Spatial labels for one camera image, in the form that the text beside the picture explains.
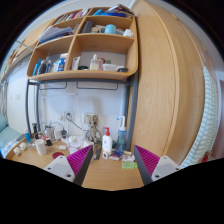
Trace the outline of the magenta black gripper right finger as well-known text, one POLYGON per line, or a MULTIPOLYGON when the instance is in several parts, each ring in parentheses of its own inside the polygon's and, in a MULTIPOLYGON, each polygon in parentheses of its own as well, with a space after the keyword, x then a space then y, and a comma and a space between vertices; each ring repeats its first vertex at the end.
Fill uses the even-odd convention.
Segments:
POLYGON ((144 185, 152 183, 152 174, 160 160, 154 153, 138 146, 134 146, 134 156, 144 185))

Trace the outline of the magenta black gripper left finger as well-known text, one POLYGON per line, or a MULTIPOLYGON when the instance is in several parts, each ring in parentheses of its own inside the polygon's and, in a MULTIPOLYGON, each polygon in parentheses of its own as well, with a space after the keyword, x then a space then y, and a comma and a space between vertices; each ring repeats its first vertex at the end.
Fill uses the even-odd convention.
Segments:
POLYGON ((81 186, 93 156, 93 146, 89 145, 67 157, 68 163, 75 174, 74 183, 81 186))

